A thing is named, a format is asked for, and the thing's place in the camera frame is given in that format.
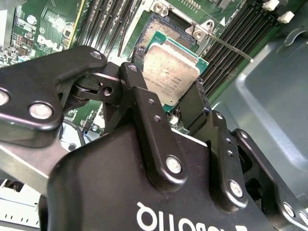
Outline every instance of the ram slot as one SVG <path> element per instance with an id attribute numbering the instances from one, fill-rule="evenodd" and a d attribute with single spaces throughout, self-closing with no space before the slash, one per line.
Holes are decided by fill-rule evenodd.
<path id="1" fill-rule="evenodd" d="M 89 35 L 92 32 L 93 26 L 95 24 L 96 17 L 99 13 L 100 7 L 102 5 L 103 0 L 93 0 L 90 4 L 90 8 L 88 9 L 88 15 L 86 21 L 82 26 L 82 30 L 80 32 L 78 38 L 78 45 L 85 45 L 87 44 L 87 40 Z"/>
<path id="2" fill-rule="evenodd" d="M 272 29 L 272 25 L 267 24 L 262 29 L 262 33 L 267 34 L 271 29 Z M 259 43 L 264 38 L 264 35 L 261 33 L 259 34 L 256 33 L 255 35 L 257 36 L 251 38 L 249 42 L 244 44 L 243 50 L 246 53 L 250 53 L 255 47 L 255 43 Z M 207 95 L 209 96 L 212 95 L 215 92 L 215 90 L 233 73 L 233 71 L 236 70 L 238 65 L 242 61 L 244 61 L 244 58 L 235 53 L 229 57 L 228 61 L 229 63 L 223 69 L 223 73 L 219 74 L 218 76 L 215 75 L 216 77 L 213 79 L 214 81 L 211 83 L 211 85 L 205 88 L 205 92 Z"/>
<path id="3" fill-rule="evenodd" d="M 274 27 L 276 20 L 277 18 L 270 13 L 264 13 L 259 3 L 250 0 L 223 31 L 220 38 L 245 53 L 250 53 Z M 201 77 L 208 97 L 236 71 L 244 60 L 240 55 L 217 42 L 213 43 L 205 59 L 210 64 Z"/>

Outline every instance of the black ram slot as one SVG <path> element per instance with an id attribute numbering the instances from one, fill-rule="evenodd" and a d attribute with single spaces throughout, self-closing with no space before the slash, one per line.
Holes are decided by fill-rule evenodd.
<path id="1" fill-rule="evenodd" d="M 105 40 L 108 36 L 108 33 L 110 32 L 110 29 L 112 28 L 112 23 L 114 21 L 114 19 L 116 18 L 116 14 L 118 13 L 118 11 L 120 10 L 120 7 L 122 5 L 122 1 L 116 1 L 117 3 L 114 5 L 114 7 L 111 10 L 111 14 L 107 20 L 107 27 L 106 29 L 104 29 L 102 31 L 102 34 L 100 36 L 100 38 L 98 38 L 98 42 L 95 45 L 95 49 L 98 49 L 99 51 L 102 49 Z"/>
<path id="2" fill-rule="evenodd" d="M 274 27 L 277 17 L 265 12 L 262 5 L 249 0 L 220 38 L 236 48 L 250 53 Z M 204 57 L 210 61 L 202 74 L 205 92 L 210 97 L 236 71 L 244 60 L 237 53 L 215 42 Z"/>
<path id="3" fill-rule="evenodd" d="M 82 26 L 82 30 L 78 38 L 78 45 L 85 45 L 87 43 L 87 39 L 93 29 L 95 19 L 102 2 L 103 0 L 93 0 L 91 2 L 90 8 L 88 9 L 87 19 Z"/>
<path id="4" fill-rule="evenodd" d="M 260 26 L 262 24 L 265 24 L 265 20 L 259 19 L 259 17 L 254 18 L 254 21 L 251 23 L 250 22 L 250 26 L 252 26 L 252 28 L 256 28 L 257 30 L 260 30 Z M 243 34 L 238 34 L 238 36 L 234 37 L 231 39 L 230 44 L 235 46 L 236 48 L 243 50 L 243 47 L 241 45 L 239 45 L 238 43 L 240 41 L 246 42 L 249 41 L 251 37 L 253 37 L 256 34 L 256 30 L 249 30 L 248 26 L 246 25 L 242 31 L 245 31 Z M 221 68 L 221 64 L 228 64 L 228 61 L 226 60 L 226 56 L 232 52 L 235 53 L 233 51 L 231 51 L 230 49 L 224 47 L 223 48 L 223 52 L 221 52 L 220 56 L 218 56 L 215 60 L 213 60 L 213 63 L 216 64 L 215 68 L 212 68 L 211 72 L 209 72 L 206 75 L 206 79 L 205 79 L 205 83 L 208 83 L 208 79 L 212 76 L 212 74 L 216 71 L 216 69 Z"/>
<path id="5" fill-rule="evenodd" d="M 241 38 L 244 36 L 244 34 L 249 31 L 249 27 L 251 25 L 253 25 L 253 23 L 255 23 L 258 20 L 258 15 L 254 15 L 252 14 L 251 17 L 246 21 L 245 24 L 242 25 L 241 27 L 241 31 L 244 31 L 243 34 L 237 33 L 235 34 L 233 37 L 231 37 L 231 39 L 229 39 L 229 44 L 235 46 L 238 49 L 241 49 L 240 47 L 237 46 L 236 43 L 238 43 Z M 221 62 L 224 62 L 226 53 L 230 52 L 230 49 L 228 49 L 225 46 L 221 46 L 220 50 L 218 51 L 217 55 L 213 57 L 213 59 L 210 61 L 209 67 L 205 70 L 205 76 L 206 78 L 204 79 L 205 82 L 208 81 L 208 79 L 210 78 L 210 76 L 212 75 L 213 72 L 215 72 L 215 70 L 217 68 L 219 68 L 219 65 Z"/>
<path id="6" fill-rule="evenodd" d="M 113 29 L 113 32 L 108 40 L 108 44 L 106 46 L 106 49 L 104 51 L 104 55 L 108 58 L 114 45 L 116 40 L 119 38 L 119 35 L 121 33 L 123 24 L 128 20 L 128 16 L 130 13 L 130 9 L 132 7 L 133 4 L 133 0 L 128 0 L 126 6 L 123 8 L 122 12 L 121 12 L 121 16 L 119 17 L 119 19 L 116 22 L 116 25 Z"/>
<path id="7" fill-rule="evenodd" d="M 266 25 L 266 28 L 262 31 L 262 33 L 267 34 L 272 29 L 272 25 Z M 264 38 L 264 35 L 261 33 L 258 34 L 256 38 L 253 38 L 253 42 L 250 42 L 250 44 L 247 46 L 247 50 L 245 52 L 250 53 L 254 47 L 255 43 L 259 43 Z M 231 64 L 228 69 L 224 72 L 224 77 L 218 78 L 218 81 L 214 83 L 210 88 L 207 88 L 205 90 L 206 94 L 211 96 L 217 88 L 230 76 L 232 75 L 233 71 L 236 70 L 236 68 L 241 64 L 241 62 L 244 60 L 244 58 L 238 54 L 236 54 L 236 57 L 234 58 L 233 64 Z"/>
<path id="8" fill-rule="evenodd" d="M 250 52 L 250 47 L 253 47 L 252 40 L 253 41 L 258 41 L 259 38 L 263 37 L 262 33 L 267 31 L 267 28 L 269 26 L 270 25 L 267 22 L 267 23 L 264 23 L 261 27 L 259 27 L 260 28 L 259 30 L 254 31 L 254 34 L 257 35 L 256 38 L 255 37 L 250 37 L 250 39 L 248 40 L 248 38 L 245 37 L 245 39 L 243 39 L 243 41 L 241 41 L 241 43 L 239 45 L 240 49 L 242 49 L 244 52 Z M 224 62 L 221 65 L 219 65 L 220 69 L 217 70 L 214 73 L 214 75 L 213 75 L 214 78 L 211 78 L 210 81 L 206 82 L 205 91 L 209 91 L 209 89 L 212 89 L 213 85 L 216 82 L 218 82 L 219 80 L 221 80 L 221 76 L 227 75 L 225 77 L 228 77 L 229 74 L 232 72 L 232 70 L 230 69 L 231 64 L 236 62 L 237 59 L 241 58 L 240 55 L 238 55 L 237 53 L 235 53 L 233 51 L 229 51 L 228 54 L 226 55 L 226 57 L 227 58 L 224 60 Z"/>
<path id="9" fill-rule="evenodd" d="M 245 30 L 248 29 L 251 24 L 253 24 L 253 22 L 257 19 L 257 17 L 258 15 L 256 15 L 255 13 L 250 13 L 249 16 L 246 15 L 244 17 L 244 23 L 243 21 L 240 21 L 240 23 L 238 24 L 238 27 L 234 28 L 234 30 L 231 29 L 227 33 L 228 36 L 224 36 L 223 40 L 231 45 L 234 45 L 234 43 L 236 43 L 235 39 L 240 37 L 243 33 L 245 33 L 246 32 Z M 210 62 L 210 65 L 211 64 L 215 65 L 216 64 L 215 60 L 221 59 L 222 56 L 224 55 L 224 52 L 229 50 L 225 46 L 222 46 L 220 43 L 217 43 L 217 44 L 219 44 L 219 46 L 215 49 L 215 51 L 213 51 L 212 54 L 209 54 L 209 55 L 207 54 L 205 56 L 205 59 Z"/>
<path id="10" fill-rule="evenodd" d="M 242 20 L 245 17 L 247 17 L 247 15 L 249 15 L 250 10 L 252 10 L 252 8 L 248 7 L 248 5 L 246 5 L 236 15 L 236 17 L 233 19 L 233 21 L 230 23 L 230 25 L 222 32 L 222 34 L 219 38 L 225 41 L 233 32 L 235 32 L 239 28 L 240 24 L 242 23 Z M 220 46 L 221 46 L 221 44 L 218 43 L 218 42 L 213 43 L 210 50 L 207 52 L 207 54 L 205 56 L 208 59 L 208 61 L 211 60 L 212 55 L 216 54 L 216 51 L 217 51 L 217 49 L 219 49 Z"/>
<path id="11" fill-rule="evenodd" d="M 114 6 L 115 2 L 116 2 L 115 0 L 112 2 L 111 8 Z M 111 14 L 111 10 L 109 10 L 108 13 L 106 14 L 106 9 L 109 8 L 108 4 L 109 4 L 109 1 L 106 0 L 104 4 L 102 5 L 99 14 L 97 15 L 95 19 L 92 33 L 90 34 L 89 39 L 88 39 L 88 43 L 87 43 L 88 46 L 90 46 L 93 43 L 95 38 L 100 38 L 101 34 L 103 33 L 107 25 L 108 20 L 104 21 L 104 15 L 106 18 L 109 18 Z"/>

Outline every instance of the cable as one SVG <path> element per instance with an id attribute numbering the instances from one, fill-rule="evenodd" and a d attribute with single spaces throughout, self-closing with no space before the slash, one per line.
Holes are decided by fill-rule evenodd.
<path id="1" fill-rule="evenodd" d="M 84 140 L 83 135 L 82 135 L 82 132 L 81 132 L 80 128 L 76 124 L 74 124 L 71 121 L 66 120 L 66 119 L 63 120 L 63 123 L 73 127 L 77 131 L 77 134 L 78 134 L 81 146 L 86 145 L 85 140 Z"/>

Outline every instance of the green circuit board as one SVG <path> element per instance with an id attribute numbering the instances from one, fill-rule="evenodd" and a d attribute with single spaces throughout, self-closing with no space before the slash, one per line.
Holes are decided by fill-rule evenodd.
<path id="1" fill-rule="evenodd" d="M 0 67 L 52 54 L 70 46 L 84 0 L 28 0 L 15 10 L 11 46 Z"/>

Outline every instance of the silver screw head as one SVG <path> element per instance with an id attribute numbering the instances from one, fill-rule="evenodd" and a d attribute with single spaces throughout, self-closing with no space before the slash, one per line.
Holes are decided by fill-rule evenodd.
<path id="1" fill-rule="evenodd" d="M 98 126 L 93 125 L 93 126 L 92 126 L 92 131 L 97 131 L 97 130 L 98 130 Z"/>
<path id="2" fill-rule="evenodd" d="M 302 218 L 303 222 L 308 225 L 308 218 L 303 212 L 299 212 L 300 218 Z"/>
<path id="3" fill-rule="evenodd" d="M 161 3 L 156 3 L 153 7 L 155 13 L 161 13 L 163 11 L 163 5 Z"/>
<path id="4" fill-rule="evenodd" d="M 291 206 L 289 206 L 286 202 L 284 202 L 283 207 L 284 207 L 285 211 L 287 212 L 287 214 L 289 214 L 289 216 L 295 217 L 295 213 L 293 212 L 293 209 L 292 209 Z"/>
<path id="5" fill-rule="evenodd" d="M 217 112 L 216 115 L 217 115 L 217 117 L 218 117 L 219 119 L 223 119 L 222 114 L 220 114 L 220 113 Z"/>
<path id="6" fill-rule="evenodd" d="M 0 90 L 0 106 L 6 104 L 9 100 L 9 95 L 6 92 Z"/>
<path id="7" fill-rule="evenodd" d="M 129 65 L 128 68 L 134 72 L 137 71 L 137 68 L 134 65 Z"/>
<path id="8" fill-rule="evenodd" d="M 230 180 L 229 185 L 234 195 L 236 195 L 237 197 L 243 196 L 242 188 L 237 182 Z"/>
<path id="9" fill-rule="evenodd" d="M 245 139 L 248 138 L 247 134 L 246 134 L 245 132 L 243 132 L 243 131 L 241 131 L 241 135 L 242 135 Z"/>
<path id="10" fill-rule="evenodd" d="M 30 106 L 29 113 L 36 119 L 48 119 L 52 115 L 52 109 L 46 104 L 35 103 Z"/>
<path id="11" fill-rule="evenodd" d="M 90 53 L 90 55 L 92 55 L 92 56 L 93 56 L 94 58 L 96 58 L 96 59 L 102 59 L 101 54 L 98 53 L 97 51 L 92 51 L 92 52 Z"/>
<path id="12" fill-rule="evenodd" d="M 182 171 L 181 163 L 174 157 L 168 156 L 166 159 L 168 169 L 173 173 L 180 173 Z"/>
<path id="13" fill-rule="evenodd" d="M 198 32 L 196 36 L 197 36 L 197 39 L 201 39 L 203 37 L 203 33 Z"/>

